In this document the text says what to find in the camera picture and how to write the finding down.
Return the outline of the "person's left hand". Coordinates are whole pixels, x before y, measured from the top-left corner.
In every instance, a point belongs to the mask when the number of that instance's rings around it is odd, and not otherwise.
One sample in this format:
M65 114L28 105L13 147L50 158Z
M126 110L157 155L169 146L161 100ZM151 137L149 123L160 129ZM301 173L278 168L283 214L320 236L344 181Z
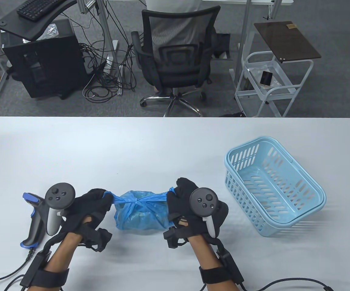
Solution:
M106 213L113 205L114 197L104 189L92 189L75 198L66 211L66 221L60 233L75 233L82 236L82 243L104 248L112 234L106 229L98 228Z

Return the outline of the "person's right hand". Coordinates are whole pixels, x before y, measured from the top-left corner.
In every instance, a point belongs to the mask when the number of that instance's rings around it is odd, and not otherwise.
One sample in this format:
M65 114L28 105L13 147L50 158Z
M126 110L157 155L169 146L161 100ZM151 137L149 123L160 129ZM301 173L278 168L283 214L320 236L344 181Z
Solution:
M176 187L167 192L168 220L173 222L180 239L206 235L216 239L229 208L210 188L198 187L181 177Z

